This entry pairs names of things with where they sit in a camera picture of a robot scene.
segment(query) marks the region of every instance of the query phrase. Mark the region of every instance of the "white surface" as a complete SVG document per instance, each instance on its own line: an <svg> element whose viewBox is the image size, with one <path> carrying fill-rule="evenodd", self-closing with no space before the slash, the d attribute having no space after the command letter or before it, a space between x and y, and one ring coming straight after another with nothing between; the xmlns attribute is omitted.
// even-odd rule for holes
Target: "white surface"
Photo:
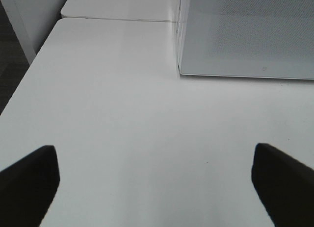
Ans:
<svg viewBox="0 0 314 227"><path fill-rule="evenodd" d="M191 0L182 74L314 79L314 0Z"/></svg>
<svg viewBox="0 0 314 227"><path fill-rule="evenodd" d="M177 0L67 0L63 17L174 22Z"/></svg>
<svg viewBox="0 0 314 227"><path fill-rule="evenodd" d="M59 19L60 10L65 1L3 0L2 4L21 44L26 43L22 47L25 45L32 46L34 53L38 52L45 38ZM26 56L29 55L28 49L23 47L23 50Z"/></svg>
<svg viewBox="0 0 314 227"><path fill-rule="evenodd" d="M0 170L56 147L43 227L272 227L268 142L314 167L308 82L179 78L173 23L62 19L0 116Z"/></svg>

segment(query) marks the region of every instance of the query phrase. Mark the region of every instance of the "white table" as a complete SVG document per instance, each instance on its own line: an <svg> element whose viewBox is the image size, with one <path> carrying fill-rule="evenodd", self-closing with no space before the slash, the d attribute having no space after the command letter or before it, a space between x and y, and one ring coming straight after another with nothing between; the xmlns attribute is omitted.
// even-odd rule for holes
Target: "white table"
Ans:
<svg viewBox="0 0 314 227"><path fill-rule="evenodd" d="M62 19L0 116L0 169L56 147L43 227L271 227L257 142L314 166L311 82L180 78L172 23Z"/></svg>
<svg viewBox="0 0 314 227"><path fill-rule="evenodd" d="M177 0L67 0L63 17L173 22Z"/></svg>

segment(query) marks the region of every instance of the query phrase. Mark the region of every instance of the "perforated panel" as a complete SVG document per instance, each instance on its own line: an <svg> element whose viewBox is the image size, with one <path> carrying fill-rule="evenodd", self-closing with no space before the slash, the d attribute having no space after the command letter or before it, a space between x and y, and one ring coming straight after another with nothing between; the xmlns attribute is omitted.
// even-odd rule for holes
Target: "perforated panel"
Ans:
<svg viewBox="0 0 314 227"><path fill-rule="evenodd" d="M314 78L314 0L191 0L180 71Z"/></svg>

